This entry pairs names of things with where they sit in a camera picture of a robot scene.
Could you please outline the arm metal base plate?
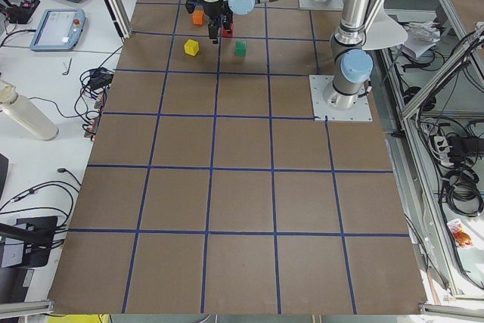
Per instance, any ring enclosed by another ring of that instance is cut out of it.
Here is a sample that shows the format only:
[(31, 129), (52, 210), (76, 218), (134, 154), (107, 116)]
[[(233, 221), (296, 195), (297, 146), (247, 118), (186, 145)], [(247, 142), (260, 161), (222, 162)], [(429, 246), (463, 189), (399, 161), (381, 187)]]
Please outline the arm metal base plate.
[(369, 123), (373, 120), (365, 87), (355, 95), (336, 92), (332, 75), (310, 75), (309, 85), (315, 121)]
[(342, 11), (343, 0), (327, 0), (317, 2), (315, 0), (298, 0), (299, 9), (317, 11)]

